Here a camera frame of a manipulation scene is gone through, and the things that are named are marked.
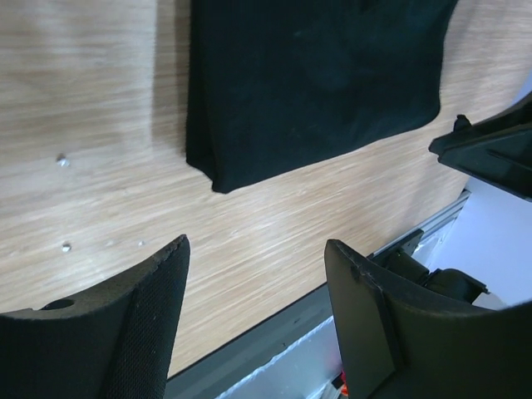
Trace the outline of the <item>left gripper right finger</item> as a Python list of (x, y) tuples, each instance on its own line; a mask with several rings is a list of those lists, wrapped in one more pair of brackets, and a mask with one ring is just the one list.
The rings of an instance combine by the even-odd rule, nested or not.
[(336, 239), (324, 262), (351, 398), (530, 397), (530, 303), (479, 308)]

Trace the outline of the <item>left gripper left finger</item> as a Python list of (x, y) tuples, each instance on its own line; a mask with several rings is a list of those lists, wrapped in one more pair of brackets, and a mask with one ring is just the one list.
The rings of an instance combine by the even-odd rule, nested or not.
[(184, 235), (41, 309), (1, 315), (3, 398), (162, 398), (190, 266)]

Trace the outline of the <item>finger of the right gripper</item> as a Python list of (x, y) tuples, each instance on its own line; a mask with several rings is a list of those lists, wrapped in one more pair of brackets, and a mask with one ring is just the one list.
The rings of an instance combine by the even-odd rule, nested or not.
[(531, 201), (531, 95), (475, 124), (458, 115), (429, 151), (445, 166)]

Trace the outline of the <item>black t shirt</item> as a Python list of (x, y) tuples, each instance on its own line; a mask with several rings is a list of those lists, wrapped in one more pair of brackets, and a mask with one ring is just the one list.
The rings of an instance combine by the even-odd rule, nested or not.
[(227, 194), (421, 128), (453, 1), (194, 1), (187, 163)]

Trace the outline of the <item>aluminium frame rail front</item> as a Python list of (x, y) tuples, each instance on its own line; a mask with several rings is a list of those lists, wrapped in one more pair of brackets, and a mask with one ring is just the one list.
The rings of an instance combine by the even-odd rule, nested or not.
[(391, 252), (395, 248), (403, 248), (406, 253), (412, 256), (418, 244), (423, 239), (430, 237), (457, 218), (469, 197), (470, 191), (462, 190), (458, 198), (450, 205), (447, 205), (444, 209), (404, 233), (399, 238), (374, 251), (369, 255), (369, 258), (372, 259), (374, 257), (382, 256), (383, 254)]

